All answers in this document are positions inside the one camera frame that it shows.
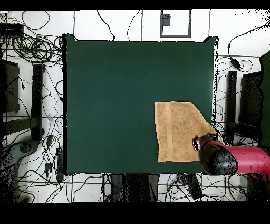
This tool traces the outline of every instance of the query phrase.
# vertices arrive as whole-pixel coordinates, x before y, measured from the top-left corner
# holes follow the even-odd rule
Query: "metal frame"
[[[191,10],[189,10],[188,35],[163,35],[163,10],[160,10],[160,37],[161,38],[190,38],[191,37]]]
[[[31,118],[11,120],[8,122],[3,122],[3,120],[0,120],[0,123],[1,123],[0,136],[10,135],[12,133],[20,132],[22,130],[31,128],[32,140],[35,140],[37,142],[41,141],[41,138],[42,138],[42,87],[43,87],[42,81],[43,81],[44,72],[45,72],[45,65],[33,64]]]

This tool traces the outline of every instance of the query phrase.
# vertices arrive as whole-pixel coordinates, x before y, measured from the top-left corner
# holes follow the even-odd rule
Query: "floor tile grout line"
[[[45,183],[45,181],[20,181],[20,183]],[[72,184],[72,182],[62,182],[61,184]],[[102,184],[101,182],[73,182],[73,184]],[[208,185],[202,185],[204,188],[225,188],[225,186],[208,186]]]
[[[209,9],[209,25],[208,25],[208,36],[210,36],[210,22],[211,22],[211,9]]]
[[[28,116],[3,116],[3,117],[19,117],[19,118],[25,118],[25,117],[28,117]],[[63,118],[63,117],[53,117],[52,119],[60,119],[60,118]]]
[[[223,54],[214,54],[214,56],[218,56],[218,57],[229,57],[229,55],[223,55]],[[246,56],[246,55],[231,55],[232,57],[242,57],[242,58],[260,58],[261,56]]]

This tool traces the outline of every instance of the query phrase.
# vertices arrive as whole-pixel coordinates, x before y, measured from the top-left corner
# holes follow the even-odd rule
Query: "cable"
[[[138,10],[138,12],[136,13],[136,15],[132,18],[132,20],[131,20],[131,22],[130,22],[130,24],[129,24],[129,28],[130,28],[130,26],[131,26],[132,21],[133,21],[134,18],[139,14],[140,11],[141,11],[141,10]],[[128,39],[129,39],[129,28],[128,28],[128,30],[127,30],[127,36],[128,36]]]
[[[229,57],[230,57],[230,61],[231,61],[232,65],[233,65],[235,68],[237,68],[239,71],[242,71],[242,70],[240,69],[241,67],[240,67],[239,61],[237,61],[236,59],[234,59],[234,58],[230,55],[230,50],[229,50],[229,49],[230,49],[230,47],[231,47],[232,41],[233,41],[234,39],[240,37],[240,36],[246,35],[246,34],[248,34],[248,33],[252,33],[252,32],[254,32],[255,30],[269,27],[269,22],[270,22],[270,20],[268,20],[268,21],[267,21],[264,25],[262,25],[262,26],[256,27],[256,28],[251,29],[251,30],[249,30],[249,31],[247,31],[247,32],[245,32],[245,33],[243,33],[243,34],[241,34],[241,35],[238,35],[238,36],[232,38],[231,41],[229,42],[229,44],[228,44],[228,54],[229,54]]]
[[[99,11],[97,10],[97,13],[99,15],[99,18],[107,25],[107,27],[109,28],[110,33],[112,34],[112,40],[115,40],[115,35],[111,32],[111,28],[109,27],[109,25],[104,21],[104,19],[101,17],[101,15],[99,14]]]
[[[25,24],[25,22],[24,22],[24,19],[23,19],[23,15],[24,15],[25,12],[29,12],[29,11],[23,11],[23,13],[22,13],[22,21],[23,21],[24,24]],[[48,22],[51,20],[51,17],[50,17],[50,15],[48,14],[47,11],[44,10],[44,12],[48,15],[49,18],[48,18],[48,21],[47,21],[43,26],[41,26],[41,27],[39,27],[39,28],[36,28],[36,29],[30,28],[30,27],[27,26],[26,24],[25,24],[25,26],[26,26],[29,30],[40,30],[41,28],[43,28],[44,26],[46,26],[46,25],[48,24]]]
[[[80,189],[83,188],[83,186],[85,185],[85,183],[87,182],[87,180],[88,180],[89,178],[101,178],[101,176],[89,176],[88,178],[86,178],[86,180],[84,181],[84,183],[82,184],[82,186],[81,186],[79,189],[77,189],[76,191],[74,191],[72,203],[75,201],[75,193],[76,193],[77,191],[79,191]]]
[[[32,193],[29,193],[29,192],[21,191],[19,188],[18,188],[18,190],[19,190],[19,192],[21,192],[21,193],[26,193],[26,194],[32,195],[32,196],[33,196],[33,201],[32,201],[31,203],[34,202],[34,200],[35,200],[35,195],[33,195]]]
[[[58,92],[58,90],[57,90],[57,85],[58,85],[60,82],[62,82],[62,81],[63,81],[63,80],[60,80],[60,81],[55,85],[55,91],[56,91],[59,95],[61,95],[61,96],[62,96],[63,94],[61,94],[61,93]]]

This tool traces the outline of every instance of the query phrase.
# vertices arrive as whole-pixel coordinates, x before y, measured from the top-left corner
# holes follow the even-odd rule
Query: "wire bundle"
[[[169,174],[166,192],[165,193],[158,193],[158,194],[159,195],[165,195],[165,201],[167,201],[167,197],[169,196],[169,201],[170,202],[171,201],[182,200],[182,199],[187,199],[190,202],[191,201],[190,200],[190,197],[191,197],[190,190],[187,188],[186,183],[183,183],[183,181],[182,181],[183,177],[185,177],[185,175],[176,174],[175,179],[171,178],[172,175],[173,174]],[[227,193],[226,188],[227,187],[229,189],[230,195],[232,196],[232,198],[234,200],[235,200],[235,198],[233,197],[232,193],[236,194],[238,192],[238,193],[241,193],[244,197],[246,196],[246,193],[245,193],[245,190],[244,190],[243,187],[241,187],[241,186],[235,187],[229,182],[230,177],[229,177],[228,181],[226,180],[226,177],[224,177],[224,180],[219,180],[219,181],[216,181],[216,182],[212,183],[207,175],[197,174],[197,176],[200,177],[200,186],[201,186],[202,192],[207,188],[215,187],[222,193],[222,195],[206,195],[206,194],[203,193],[203,196],[204,196],[206,201],[209,201],[209,199],[212,199],[214,201],[222,201],[221,198],[227,198],[227,200],[230,201],[230,199],[226,196],[226,193]],[[209,186],[203,186],[202,185],[203,176],[206,176],[208,181],[211,183]],[[222,188],[225,189],[225,192],[223,192],[220,189],[219,186],[215,186],[215,184],[219,183],[219,182],[223,183],[224,186],[222,186]]]
[[[3,54],[8,50],[14,50],[18,56],[9,57],[20,57],[30,63],[53,63],[60,64],[62,60],[62,37],[61,36],[53,36],[53,35],[40,35],[35,33],[34,31],[40,30],[49,22],[50,15],[45,11],[45,13],[49,16],[48,21],[43,26],[33,29],[27,26],[24,22],[23,16],[24,11],[22,13],[22,22],[17,19],[13,19],[11,24],[22,24],[24,25],[33,36],[24,34],[23,37],[4,37],[0,36],[0,45],[3,48]],[[48,37],[54,37],[54,41],[48,39]]]

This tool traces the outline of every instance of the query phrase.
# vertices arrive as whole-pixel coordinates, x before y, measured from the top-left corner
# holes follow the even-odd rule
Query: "black cable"
[[[230,56],[230,50],[229,50],[229,49],[230,49],[231,43],[232,43],[232,41],[233,41],[234,39],[236,39],[236,38],[238,38],[238,37],[240,37],[240,36],[246,35],[246,34],[248,34],[248,33],[252,33],[252,32],[254,32],[255,30],[259,30],[259,29],[262,29],[262,28],[269,27],[269,22],[270,22],[270,20],[268,20],[268,21],[267,21],[264,25],[262,25],[262,26],[256,27],[256,28],[251,29],[251,30],[249,30],[249,31],[247,31],[247,32],[245,32],[245,33],[243,33],[243,34],[241,34],[241,35],[238,35],[238,36],[232,38],[231,41],[230,41],[230,43],[228,44],[228,54],[229,54],[229,57],[232,58],[232,56]]]
[[[67,184],[67,183],[65,184],[65,191],[66,191],[66,199],[67,199],[67,202],[70,203],[69,197],[68,197],[68,184]]]
[[[23,13],[22,13],[22,21],[23,21],[23,23],[25,24],[25,22],[24,22],[24,19],[23,19],[23,15],[24,15],[24,13],[25,12],[29,12],[29,11],[23,11]],[[43,26],[41,26],[41,27],[39,27],[39,28],[36,28],[36,29],[34,29],[34,28],[30,28],[29,26],[27,26],[26,24],[25,24],[25,26],[29,29],[29,30],[40,30],[41,28],[43,28],[44,26],[46,26],[47,24],[48,24],[48,22],[51,20],[51,17],[50,17],[50,15],[48,14],[48,12],[47,11],[45,11],[44,10],[44,12],[48,15],[48,21],[45,23],[45,25],[43,25]]]
[[[226,177],[224,176],[224,178],[225,178],[225,181],[224,181],[225,193],[223,193],[218,187],[216,187],[223,194],[223,196],[212,196],[212,197],[218,197],[218,198],[226,197],[230,201],[230,199],[226,196]]]
[[[131,26],[132,21],[133,21],[134,18],[139,14],[140,11],[141,11],[141,10],[138,10],[138,12],[136,13],[136,15],[132,18],[132,20],[131,20],[131,22],[130,22],[130,24],[129,24],[129,28],[130,28],[130,26]],[[129,28],[128,28],[128,30],[127,30],[127,36],[128,36],[128,39],[129,39]]]
[[[86,180],[84,181],[84,183],[82,184],[82,186],[81,186],[79,189],[77,189],[76,191],[74,191],[72,203],[75,201],[75,193],[76,193],[77,191],[79,191],[80,189],[83,188],[83,186],[85,185],[85,183],[87,182],[87,180],[88,180],[89,178],[101,178],[101,176],[89,176],[88,178],[86,178]]]
[[[21,192],[21,193],[26,193],[26,194],[30,194],[30,195],[32,195],[32,196],[33,196],[33,201],[32,201],[31,203],[33,203],[33,202],[34,202],[34,200],[35,200],[35,195],[34,195],[34,194],[29,193],[29,192],[25,192],[25,191],[21,191],[19,188],[18,188],[18,190],[19,190],[19,192]]]
[[[107,25],[107,27],[109,28],[110,33],[112,34],[112,40],[115,40],[115,35],[111,32],[111,28],[109,27],[109,25],[104,21],[104,19],[101,17],[101,15],[99,14],[99,11],[97,10],[97,13],[99,15],[99,18]]]
[[[62,82],[62,81],[63,81],[63,80],[60,80],[60,81],[55,85],[55,91],[56,91],[59,95],[61,95],[61,96],[62,96],[63,94],[61,94],[61,93],[58,92],[58,90],[57,90],[57,85],[58,85],[60,82]]]

